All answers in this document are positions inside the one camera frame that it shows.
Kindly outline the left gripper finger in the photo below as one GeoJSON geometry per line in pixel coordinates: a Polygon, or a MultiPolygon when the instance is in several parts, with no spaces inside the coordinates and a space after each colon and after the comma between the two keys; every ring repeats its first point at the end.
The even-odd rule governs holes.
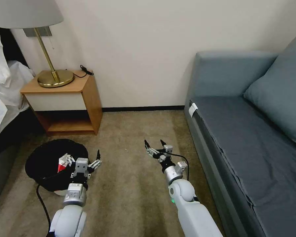
{"type": "Polygon", "coordinates": [[[62,169],[64,170],[68,165],[71,166],[75,159],[70,154],[66,153],[62,156],[62,169]]]}
{"type": "Polygon", "coordinates": [[[101,165],[101,163],[102,163],[101,154],[100,154],[100,150],[98,149],[96,160],[88,165],[88,171],[94,172],[101,165]]]}

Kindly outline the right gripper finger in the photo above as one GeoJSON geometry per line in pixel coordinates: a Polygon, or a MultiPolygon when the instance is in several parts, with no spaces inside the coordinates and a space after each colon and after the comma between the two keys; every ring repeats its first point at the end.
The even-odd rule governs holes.
{"type": "Polygon", "coordinates": [[[147,140],[144,140],[144,144],[145,144],[146,152],[148,153],[149,156],[151,156],[152,158],[160,158],[161,153],[155,150],[154,148],[151,148],[147,140]]]}
{"type": "Polygon", "coordinates": [[[160,150],[160,161],[164,161],[167,157],[167,144],[163,141],[163,140],[160,140],[163,148],[160,150]]]}

